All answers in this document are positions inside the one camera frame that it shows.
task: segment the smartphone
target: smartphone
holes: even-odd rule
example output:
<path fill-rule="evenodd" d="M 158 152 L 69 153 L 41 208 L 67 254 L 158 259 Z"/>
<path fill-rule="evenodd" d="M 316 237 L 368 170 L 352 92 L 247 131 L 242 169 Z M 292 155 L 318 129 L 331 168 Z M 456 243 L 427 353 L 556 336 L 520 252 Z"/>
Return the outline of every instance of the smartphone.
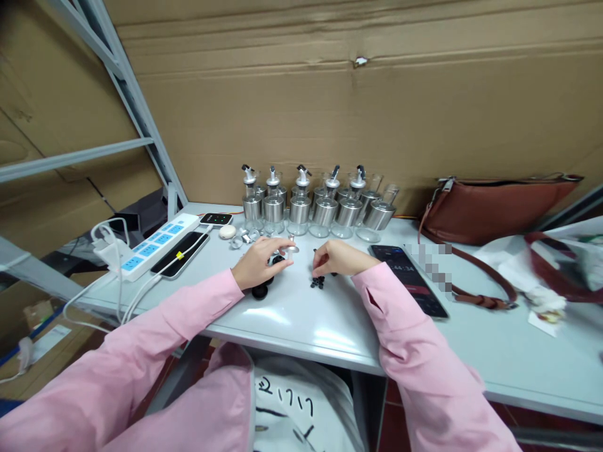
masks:
<path fill-rule="evenodd" d="M 404 284 L 406 290 L 413 296 L 425 314 L 436 320 L 450 318 L 402 248 L 373 245 L 369 247 L 369 252 L 381 262 L 387 262 L 394 275 Z"/>
<path fill-rule="evenodd" d="M 202 225 L 213 225 L 213 226 L 224 226 L 230 224 L 232 221 L 232 215 L 229 213 L 206 213 L 201 218 Z"/>
<path fill-rule="evenodd" d="M 176 279 L 180 273 L 184 270 L 190 260 L 197 255 L 197 253 L 201 250 L 201 248 L 205 245 L 205 243 L 209 240 L 209 235 L 204 232 L 189 232 L 185 235 L 181 241 L 177 243 L 174 248 L 171 249 L 169 253 L 161 258 L 159 262 L 157 262 L 153 268 L 151 268 L 151 273 L 157 274 L 168 265 L 171 261 L 178 257 L 178 253 L 184 253 L 187 249 L 195 244 L 196 241 L 199 242 L 195 245 L 193 249 L 187 252 L 182 259 L 177 260 L 172 265 L 170 265 L 161 276 L 167 279 Z"/>

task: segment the power strip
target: power strip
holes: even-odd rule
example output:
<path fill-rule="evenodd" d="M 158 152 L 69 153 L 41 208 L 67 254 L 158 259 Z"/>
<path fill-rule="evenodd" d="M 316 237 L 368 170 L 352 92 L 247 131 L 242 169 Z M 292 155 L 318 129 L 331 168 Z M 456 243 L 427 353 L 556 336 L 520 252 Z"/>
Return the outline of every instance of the power strip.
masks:
<path fill-rule="evenodd" d="M 181 213 L 171 222 L 164 224 L 151 237 L 135 247 L 134 257 L 121 266 L 125 281 L 135 281 L 150 270 L 176 244 L 199 226 L 196 215 Z"/>

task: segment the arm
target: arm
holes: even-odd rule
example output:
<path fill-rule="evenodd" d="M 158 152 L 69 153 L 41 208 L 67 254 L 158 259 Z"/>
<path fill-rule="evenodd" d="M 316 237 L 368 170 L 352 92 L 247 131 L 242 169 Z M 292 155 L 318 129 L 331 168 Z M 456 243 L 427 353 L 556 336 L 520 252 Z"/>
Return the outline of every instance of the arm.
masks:
<path fill-rule="evenodd" d="M 178 290 L 155 309 L 109 333 L 42 391 L 0 419 L 0 449 L 96 450 L 124 431 L 165 359 L 289 261 L 268 267 L 292 242 L 262 241 L 237 266 Z"/>
<path fill-rule="evenodd" d="M 331 259 L 339 252 L 335 246 Z M 413 450 L 521 451 L 483 396 L 477 374 L 448 347 L 387 264 L 354 252 L 363 256 L 347 255 L 342 262 L 358 263 L 349 274 L 356 275 L 352 281 L 377 329 L 381 365 L 398 383 Z M 328 267 L 329 260 L 319 256 L 315 267 Z"/>

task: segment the bag strap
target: bag strap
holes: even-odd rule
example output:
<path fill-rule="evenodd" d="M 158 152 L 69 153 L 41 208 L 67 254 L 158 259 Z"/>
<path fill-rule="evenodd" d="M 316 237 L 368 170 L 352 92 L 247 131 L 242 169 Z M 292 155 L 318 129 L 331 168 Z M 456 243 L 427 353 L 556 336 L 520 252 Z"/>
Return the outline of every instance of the bag strap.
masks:
<path fill-rule="evenodd" d="M 432 242 L 437 243 L 438 245 L 448 245 L 446 242 L 441 241 L 440 239 L 438 239 L 438 237 L 434 236 L 433 234 L 423 231 L 423 223 L 425 223 L 425 219 L 427 218 L 427 215 L 429 214 L 429 211 L 432 208 L 432 204 L 433 202 L 429 203 L 429 205 L 425 209 L 425 213 L 423 214 L 423 218 L 421 219 L 421 223 L 419 224 L 418 241 L 419 243 L 421 243 L 421 234 L 423 234 L 425 237 L 430 239 Z M 476 304 L 478 306 L 482 306 L 483 308 L 491 309 L 493 311 L 517 308 L 518 305 L 515 303 L 515 301 L 517 300 L 517 292 L 509 283 L 509 281 L 507 281 L 500 273 L 498 273 L 484 261 L 480 261 L 478 258 L 455 247 L 451 246 L 451 248 L 452 254 L 454 254 L 455 256 L 459 256 L 461 259 L 465 259 L 467 262 L 470 262 L 471 264 L 475 265 L 480 270 L 484 271 L 489 277 L 495 280 L 498 285 L 502 287 L 502 290 L 505 291 L 507 297 L 509 298 L 509 301 L 505 301 L 501 300 L 500 298 L 489 297 L 485 295 L 473 295 L 453 284 L 452 291 L 456 294 L 455 299 L 457 301 L 461 301 L 463 303 Z"/>
<path fill-rule="evenodd" d="M 549 262 L 539 255 L 532 244 L 539 240 L 554 240 L 562 250 L 569 250 L 567 245 L 563 242 L 559 242 L 552 237 L 549 237 L 544 232 L 530 232 L 524 236 L 528 247 L 530 248 L 530 257 L 532 261 L 532 268 L 534 272 L 544 280 L 546 284 L 559 295 L 566 297 L 569 301 L 577 303 L 603 303 L 603 289 L 598 291 L 589 291 L 586 288 L 578 287 L 569 278 L 567 278 L 562 272 L 555 269 Z"/>

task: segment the hand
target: hand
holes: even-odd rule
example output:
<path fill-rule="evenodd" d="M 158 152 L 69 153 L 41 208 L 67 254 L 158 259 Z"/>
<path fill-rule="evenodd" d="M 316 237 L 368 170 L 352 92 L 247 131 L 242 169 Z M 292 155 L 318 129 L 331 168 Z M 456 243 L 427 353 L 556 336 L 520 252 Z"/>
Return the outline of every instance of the hand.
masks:
<path fill-rule="evenodd" d="M 369 256 L 341 240 L 330 240 L 314 253 L 312 276 L 319 277 L 327 273 L 353 276 L 380 263 L 381 261 L 373 256 Z"/>
<path fill-rule="evenodd" d="M 260 237 L 232 269 L 232 275 L 239 285 L 239 289 L 251 289 L 265 283 L 268 279 L 292 265 L 293 261 L 285 259 L 276 265 L 268 266 L 268 259 L 272 258 L 274 252 L 287 246 L 295 246 L 295 243 L 288 239 Z"/>

